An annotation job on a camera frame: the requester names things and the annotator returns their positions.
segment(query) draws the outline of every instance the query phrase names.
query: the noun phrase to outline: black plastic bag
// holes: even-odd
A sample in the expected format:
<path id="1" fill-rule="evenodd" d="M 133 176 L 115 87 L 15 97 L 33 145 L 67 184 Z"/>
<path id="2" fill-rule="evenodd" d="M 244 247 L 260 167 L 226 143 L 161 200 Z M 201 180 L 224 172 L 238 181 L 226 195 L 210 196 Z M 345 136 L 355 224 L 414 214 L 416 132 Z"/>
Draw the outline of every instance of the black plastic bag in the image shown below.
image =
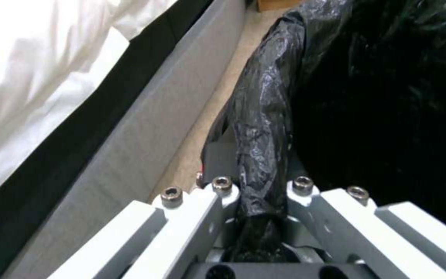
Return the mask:
<path id="1" fill-rule="evenodd" d="M 321 190 L 357 184 L 446 222 L 446 1 L 307 0 L 270 28 L 207 143 L 237 142 L 234 261 L 286 261 L 287 151 Z"/>

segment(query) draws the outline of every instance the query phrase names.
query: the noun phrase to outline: bolt head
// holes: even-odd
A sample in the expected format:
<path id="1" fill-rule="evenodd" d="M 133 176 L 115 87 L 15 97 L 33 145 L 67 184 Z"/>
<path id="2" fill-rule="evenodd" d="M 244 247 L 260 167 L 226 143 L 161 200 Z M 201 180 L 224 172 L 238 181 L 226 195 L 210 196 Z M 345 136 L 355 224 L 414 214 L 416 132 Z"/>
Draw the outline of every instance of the bolt head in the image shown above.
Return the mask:
<path id="1" fill-rule="evenodd" d="M 161 192 L 161 203 L 167 208 L 177 208 L 184 201 L 184 192 L 179 187 L 168 187 Z"/>
<path id="2" fill-rule="evenodd" d="M 301 196 L 308 196 L 313 192 L 314 182 L 307 176 L 298 176 L 293 180 L 292 190 Z"/>
<path id="3" fill-rule="evenodd" d="M 363 187 L 352 185 L 347 187 L 347 194 L 355 198 L 361 205 L 366 206 L 369 200 L 369 192 Z"/>
<path id="4" fill-rule="evenodd" d="M 213 191 L 218 195 L 228 195 L 232 191 L 232 179 L 229 176 L 218 176 L 211 183 Z"/>
<path id="5" fill-rule="evenodd" d="M 197 185 L 197 187 L 202 188 L 203 186 L 203 180 L 202 180 L 202 172 L 198 171 L 195 175 L 195 184 Z"/>

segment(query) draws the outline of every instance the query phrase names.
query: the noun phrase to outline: beige floor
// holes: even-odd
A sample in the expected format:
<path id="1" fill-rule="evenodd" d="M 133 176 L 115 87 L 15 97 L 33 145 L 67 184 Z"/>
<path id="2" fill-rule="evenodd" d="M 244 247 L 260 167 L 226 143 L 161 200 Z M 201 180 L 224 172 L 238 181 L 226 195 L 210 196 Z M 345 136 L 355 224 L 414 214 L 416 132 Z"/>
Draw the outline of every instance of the beige floor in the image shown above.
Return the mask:
<path id="1" fill-rule="evenodd" d="M 199 156 L 211 124 L 232 94 L 247 59 L 259 45 L 269 27 L 286 10 L 279 9 L 259 13 L 256 11 L 255 4 L 250 5 L 247 9 L 240 41 L 226 71 L 221 76 L 212 97 L 192 126 L 184 143 L 173 157 L 173 161 L 154 188 L 149 201 L 152 201 L 161 190 L 169 186 L 178 186 L 189 192 L 195 182 L 196 172 L 200 169 Z"/>

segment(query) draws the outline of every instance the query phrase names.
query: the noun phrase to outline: gray fabric panel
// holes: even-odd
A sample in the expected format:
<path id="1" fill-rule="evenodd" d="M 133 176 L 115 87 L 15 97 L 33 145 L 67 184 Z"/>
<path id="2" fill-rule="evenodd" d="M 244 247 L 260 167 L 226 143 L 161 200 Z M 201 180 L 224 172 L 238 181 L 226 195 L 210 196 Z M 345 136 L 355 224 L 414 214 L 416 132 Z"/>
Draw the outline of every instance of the gray fabric panel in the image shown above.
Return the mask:
<path id="1" fill-rule="evenodd" d="M 147 200 L 237 46 L 243 0 L 214 0 L 5 272 L 43 278 L 132 200 Z"/>

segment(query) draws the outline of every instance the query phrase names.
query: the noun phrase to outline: white fabric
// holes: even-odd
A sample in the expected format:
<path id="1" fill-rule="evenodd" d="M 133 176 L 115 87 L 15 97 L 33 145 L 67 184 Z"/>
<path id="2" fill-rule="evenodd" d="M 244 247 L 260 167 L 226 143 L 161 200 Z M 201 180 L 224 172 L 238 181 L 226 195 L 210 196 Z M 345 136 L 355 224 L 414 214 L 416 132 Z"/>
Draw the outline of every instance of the white fabric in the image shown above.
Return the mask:
<path id="1" fill-rule="evenodd" d="M 174 2 L 0 1 L 0 185 Z"/>

